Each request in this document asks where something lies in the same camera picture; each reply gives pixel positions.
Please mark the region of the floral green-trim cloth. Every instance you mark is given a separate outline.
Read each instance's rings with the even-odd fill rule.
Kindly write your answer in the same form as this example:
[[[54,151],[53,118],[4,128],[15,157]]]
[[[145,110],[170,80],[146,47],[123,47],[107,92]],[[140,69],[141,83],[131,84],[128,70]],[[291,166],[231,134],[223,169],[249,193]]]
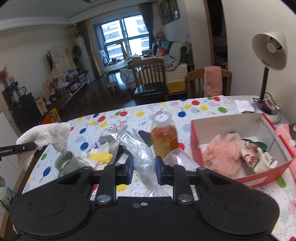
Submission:
[[[241,140],[241,158],[255,173],[262,173],[274,169],[278,165],[278,161],[274,159],[269,152],[264,151],[254,142]]]

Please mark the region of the orange gift box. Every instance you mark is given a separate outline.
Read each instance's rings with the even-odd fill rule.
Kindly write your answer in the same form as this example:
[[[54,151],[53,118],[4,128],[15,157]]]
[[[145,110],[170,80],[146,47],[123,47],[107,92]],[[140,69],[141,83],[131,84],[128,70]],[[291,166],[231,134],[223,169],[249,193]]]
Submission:
[[[52,116],[49,114],[49,115],[46,115],[42,121],[39,122],[39,125],[46,125],[50,123],[55,123],[55,121],[53,120]]]

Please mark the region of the halved purple onion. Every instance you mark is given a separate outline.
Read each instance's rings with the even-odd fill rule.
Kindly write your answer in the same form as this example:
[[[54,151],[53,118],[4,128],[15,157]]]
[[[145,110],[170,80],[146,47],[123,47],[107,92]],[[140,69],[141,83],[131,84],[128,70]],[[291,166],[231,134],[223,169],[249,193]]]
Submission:
[[[273,101],[271,101],[268,98],[265,98],[262,101],[262,108],[266,111],[266,112],[272,112],[274,110],[276,110],[275,104]]]

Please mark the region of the panda tissue pack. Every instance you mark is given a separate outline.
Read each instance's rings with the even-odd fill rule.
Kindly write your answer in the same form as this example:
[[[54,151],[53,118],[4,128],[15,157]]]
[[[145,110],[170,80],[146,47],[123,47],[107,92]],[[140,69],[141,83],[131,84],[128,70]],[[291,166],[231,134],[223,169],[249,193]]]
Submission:
[[[113,134],[118,133],[121,129],[126,129],[126,121],[120,121],[105,128],[99,136],[99,142],[105,143],[114,140]]]

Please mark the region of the clear plastic bag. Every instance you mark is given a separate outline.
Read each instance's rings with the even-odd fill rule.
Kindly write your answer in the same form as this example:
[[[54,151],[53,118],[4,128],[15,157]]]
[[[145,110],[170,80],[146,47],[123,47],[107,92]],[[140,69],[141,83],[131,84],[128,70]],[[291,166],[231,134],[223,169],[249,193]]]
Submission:
[[[110,130],[111,136],[123,145],[134,157],[135,174],[146,188],[146,197],[164,197],[173,194],[169,185],[159,185],[156,176],[156,161],[151,148],[136,130]],[[199,165],[181,148],[169,152],[163,159],[165,164],[176,164],[187,171],[196,171]]]

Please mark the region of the white fluffy towel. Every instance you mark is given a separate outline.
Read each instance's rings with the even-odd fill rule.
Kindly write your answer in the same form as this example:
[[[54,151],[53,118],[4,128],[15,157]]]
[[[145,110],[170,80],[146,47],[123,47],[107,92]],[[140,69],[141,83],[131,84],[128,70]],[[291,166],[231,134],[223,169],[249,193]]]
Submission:
[[[69,123],[50,123],[46,125],[34,126],[22,134],[16,141],[16,145],[35,143],[36,148],[32,151],[17,154],[18,164],[27,171],[36,150],[41,150],[44,146],[52,145],[62,154],[67,152],[67,140],[70,135],[71,125]]]

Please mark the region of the yellow white sponge cloth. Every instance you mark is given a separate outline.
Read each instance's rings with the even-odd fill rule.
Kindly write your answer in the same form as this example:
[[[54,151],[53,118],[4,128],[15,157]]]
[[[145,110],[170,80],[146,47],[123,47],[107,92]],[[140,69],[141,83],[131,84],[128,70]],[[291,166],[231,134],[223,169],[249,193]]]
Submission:
[[[114,163],[118,154],[119,142],[106,142],[98,148],[92,148],[88,154],[77,156],[81,166],[90,166],[94,171],[103,170],[108,164]]]

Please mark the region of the green ceramic cup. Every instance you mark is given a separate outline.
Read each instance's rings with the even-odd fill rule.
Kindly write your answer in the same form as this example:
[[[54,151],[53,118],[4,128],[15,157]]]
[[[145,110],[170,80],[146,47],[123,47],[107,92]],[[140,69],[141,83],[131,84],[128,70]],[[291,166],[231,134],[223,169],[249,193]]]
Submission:
[[[72,152],[60,154],[55,161],[55,168],[59,171],[58,177],[65,176],[80,168],[79,162]]]

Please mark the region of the pink plastic bag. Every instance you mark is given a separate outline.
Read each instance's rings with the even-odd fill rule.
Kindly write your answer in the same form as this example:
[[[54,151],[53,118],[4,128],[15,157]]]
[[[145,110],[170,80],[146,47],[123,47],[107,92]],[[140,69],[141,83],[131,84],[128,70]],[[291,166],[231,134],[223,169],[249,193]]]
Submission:
[[[293,157],[293,161],[290,164],[290,171],[295,180],[295,123],[294,124],[280,124],[276,127],[276,134],[281,138],[285,147],[290,152],[290,155]]]

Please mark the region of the pink towel on chair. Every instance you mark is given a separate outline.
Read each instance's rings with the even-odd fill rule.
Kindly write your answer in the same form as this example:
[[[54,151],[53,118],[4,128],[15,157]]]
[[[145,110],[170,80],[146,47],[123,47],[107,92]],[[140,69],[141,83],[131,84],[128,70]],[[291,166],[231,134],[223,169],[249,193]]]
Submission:
[[[204,96],[221,95],[223,90],[222,71],[219,66],[204,67]]]

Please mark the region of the orange drink bottle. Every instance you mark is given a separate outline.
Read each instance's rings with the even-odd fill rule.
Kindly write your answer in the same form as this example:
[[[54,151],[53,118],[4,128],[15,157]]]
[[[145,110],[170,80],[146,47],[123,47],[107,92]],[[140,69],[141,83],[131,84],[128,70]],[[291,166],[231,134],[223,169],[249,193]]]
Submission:
[[[178,132],[169,113],[158,111],[152,119],[151,140],[156,156],[164,159],[178,148]]]

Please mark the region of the purple green sponge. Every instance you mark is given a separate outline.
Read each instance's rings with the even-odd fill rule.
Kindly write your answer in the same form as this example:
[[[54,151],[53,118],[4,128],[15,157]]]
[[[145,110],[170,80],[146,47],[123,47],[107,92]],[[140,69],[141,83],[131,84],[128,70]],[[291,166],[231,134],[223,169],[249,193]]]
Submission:
[[[138,134],[149,147],[152,146],[151,133],[140,130],[138,131]]]

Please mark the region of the white paper napkin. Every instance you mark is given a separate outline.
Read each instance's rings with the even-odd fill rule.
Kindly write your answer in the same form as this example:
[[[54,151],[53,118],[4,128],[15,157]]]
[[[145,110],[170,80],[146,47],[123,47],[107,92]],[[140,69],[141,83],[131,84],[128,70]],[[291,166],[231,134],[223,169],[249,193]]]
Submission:
[[[247,100],[234,100],[240,113],[254,113],[255,109]]]

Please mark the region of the tv cabinet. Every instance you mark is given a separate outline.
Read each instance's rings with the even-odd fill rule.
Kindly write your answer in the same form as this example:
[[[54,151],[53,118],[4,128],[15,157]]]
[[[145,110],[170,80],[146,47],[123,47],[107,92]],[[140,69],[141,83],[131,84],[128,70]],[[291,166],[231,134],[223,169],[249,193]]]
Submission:
[[[50,95],[49,97],[49,107],[46,107],[46,111],[42,111],[38,107],[42,116],[48,114],[52,109],[60,111],[64,108],[67,103],[74,97],[74,95],[87,84],[89,78],[87,73],[82,73],[76,78],[72,78],[70,81],[66,82],[66,86],[59,90],[59,92]]]

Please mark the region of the sofa with blankets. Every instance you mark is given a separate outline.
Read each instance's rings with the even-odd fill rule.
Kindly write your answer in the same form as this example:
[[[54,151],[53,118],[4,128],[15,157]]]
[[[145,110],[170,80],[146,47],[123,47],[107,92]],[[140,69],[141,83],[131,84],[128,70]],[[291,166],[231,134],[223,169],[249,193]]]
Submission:
[[[163,59],[169,94],[186,92],[185,76],[192,62],[192,53],[186,44],[167,40],[153,42],[151,58]]]

